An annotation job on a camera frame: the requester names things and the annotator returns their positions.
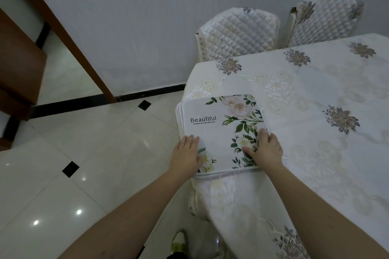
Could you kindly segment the person's right hand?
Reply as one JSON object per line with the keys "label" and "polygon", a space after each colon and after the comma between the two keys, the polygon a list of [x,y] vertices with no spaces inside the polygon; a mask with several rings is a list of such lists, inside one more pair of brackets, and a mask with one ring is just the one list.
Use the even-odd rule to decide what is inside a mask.
{"label": "person's right hand", "polygon": [[266,129],[260,129],[257,135],[256,150],[259,151],[259,163],[256,163],[266,174],[277,172],[283,167],[283,149],[275,134],[269,134]]}

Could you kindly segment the person's left hand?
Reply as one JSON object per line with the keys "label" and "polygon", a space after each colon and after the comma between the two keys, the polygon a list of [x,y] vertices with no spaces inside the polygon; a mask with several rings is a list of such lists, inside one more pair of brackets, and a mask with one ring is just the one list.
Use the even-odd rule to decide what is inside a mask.
{"label": "person's left hand", "polygon": [[168,172],[174,177],[188,180],[199,170],[202,159],[198,157],[199,137],[184,136],[173,149]]}

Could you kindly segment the person's right forearm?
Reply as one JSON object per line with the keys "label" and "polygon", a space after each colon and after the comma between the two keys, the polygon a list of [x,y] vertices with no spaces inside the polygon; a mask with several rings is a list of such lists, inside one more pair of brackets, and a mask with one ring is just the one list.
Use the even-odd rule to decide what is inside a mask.
{"label": "person's right forearm", "polygon": [[285,166],[260,167],[275,187],[311,259],[389,259],[389,252]]}

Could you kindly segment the person's left forearm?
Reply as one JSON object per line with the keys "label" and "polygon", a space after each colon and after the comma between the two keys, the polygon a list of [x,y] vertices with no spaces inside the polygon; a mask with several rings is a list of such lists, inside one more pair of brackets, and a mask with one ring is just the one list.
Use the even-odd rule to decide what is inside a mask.
{"label": "person's left forearm", "polygon": [[96,222],[58,259],[136,259],[168,203],[191,177],[169,169]]}

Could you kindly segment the cream floral tablecloth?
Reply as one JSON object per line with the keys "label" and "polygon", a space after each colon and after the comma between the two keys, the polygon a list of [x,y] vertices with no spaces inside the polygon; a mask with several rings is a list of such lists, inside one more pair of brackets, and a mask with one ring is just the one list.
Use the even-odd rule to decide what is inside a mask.
{"label": "cream floral tablecloth", "polygon": [[[389,37],[365,34],[195,65],[182,100],[250,94],[285,166],[389,252]],[[307,258],[264,172],[191,180],[190,210],[238,259]]]}

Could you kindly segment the white green shoe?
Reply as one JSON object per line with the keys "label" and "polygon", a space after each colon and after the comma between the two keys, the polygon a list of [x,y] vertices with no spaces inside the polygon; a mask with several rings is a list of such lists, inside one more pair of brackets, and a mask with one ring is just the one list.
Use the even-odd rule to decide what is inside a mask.
{"label": "white green shoe", "polygon": [[184,230],[178,231],[171,243],[170,257],[188,259],[189,248],[187,243],[187,235]]}

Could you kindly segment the black baseboard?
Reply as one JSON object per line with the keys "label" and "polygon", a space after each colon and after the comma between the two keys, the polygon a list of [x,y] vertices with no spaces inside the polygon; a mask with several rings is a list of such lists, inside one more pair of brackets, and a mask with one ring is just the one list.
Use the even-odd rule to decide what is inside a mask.
{"label": "black baseboard", "polygon": [[[141,91],[132,94],[125,94],[116,97],[116,102],[125,102],[130,100],[144,99],[147,97],[153,97],[178,91],[183,91],[186,84],[172,85],[164,88],[158,88],[153,90]],[[55,114],[68,113],[71,111],[88,109],[103,105],[108,105],[111,102],[106,98],[104,94],[92,95],[77,99],[64,100],[60,102],[54,102],[50,104],[36,105],[32,108],[30,119],[41,118],[45,116],[51,116]]]}

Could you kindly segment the white quilted chair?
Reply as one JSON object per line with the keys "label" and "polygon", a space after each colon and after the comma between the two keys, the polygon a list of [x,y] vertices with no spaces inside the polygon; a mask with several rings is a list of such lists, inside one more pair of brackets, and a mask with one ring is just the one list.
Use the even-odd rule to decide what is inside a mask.
{"label": "white quilted chair", "polygon": [[249,7],[233,7],[196,31],[199,62],[273,51],[278,45],[279,30],[277,15]]}
{"label": "white quilted chair", "polygon": [[288,16],[281,48],[350,37],[365,10],[363,0],[304,0]]}

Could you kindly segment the brown wooden door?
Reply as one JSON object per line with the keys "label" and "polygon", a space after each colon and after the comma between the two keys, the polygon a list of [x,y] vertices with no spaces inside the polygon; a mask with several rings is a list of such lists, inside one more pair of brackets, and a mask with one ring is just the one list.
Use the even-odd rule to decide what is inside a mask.
{"label": "brown wooden door", "polygon": [[37,104],[47,55],[0,9],[0,111],[28,120]]}

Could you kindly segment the brown wooden door frame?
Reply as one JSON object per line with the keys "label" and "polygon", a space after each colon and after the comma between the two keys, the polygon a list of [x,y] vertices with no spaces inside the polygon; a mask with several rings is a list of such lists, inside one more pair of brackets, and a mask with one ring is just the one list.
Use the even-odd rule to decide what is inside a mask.
{"label": "brown wooden door frame", "polygon": [[106,84],[94,70],[90,62],[87,60],[85,55],[79,49],[79,47],[75,44],[71,36],[65,30],[64,26],[58,20],[56,15],[53,13],[51,8],[47,5],[44,0],[28,0],[31,2],[32,6],[37,10],[37,12],[42,16],[45,22],[47,22],[51,29],[55,32],[55,34],[59,37],[62,43],[67,47],[67,49],[71,52],[71,54],[78,61],[80,66],[86,71],[91,80],[97,85],[97,87],[101,90],[104,97],[108,101],[108,103],[116,103],[117,99],[112,94],[112,92],[108,89]]}

